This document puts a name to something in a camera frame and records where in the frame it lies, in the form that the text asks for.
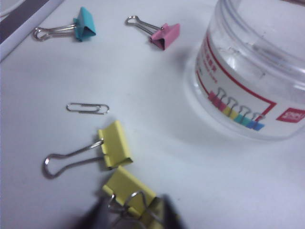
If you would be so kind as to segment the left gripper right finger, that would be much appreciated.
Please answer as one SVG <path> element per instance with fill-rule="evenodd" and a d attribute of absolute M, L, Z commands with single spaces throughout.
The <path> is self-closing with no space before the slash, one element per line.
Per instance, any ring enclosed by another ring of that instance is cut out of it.
<path fill-rule="evenodd" d="M 182 217 L 170 197 L 165 194 L 157 197 L 147 209 L 148 229 L 185 229 Z"/>

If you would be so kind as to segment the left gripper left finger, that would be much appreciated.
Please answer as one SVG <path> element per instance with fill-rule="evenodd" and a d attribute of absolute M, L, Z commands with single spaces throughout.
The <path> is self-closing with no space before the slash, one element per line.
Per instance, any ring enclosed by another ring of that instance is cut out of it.
<path fill-rule="evenodd" d="M 79 222 L 80 229 L 112 229 L 122 220 L 115 195 L 101 197 Z"/>

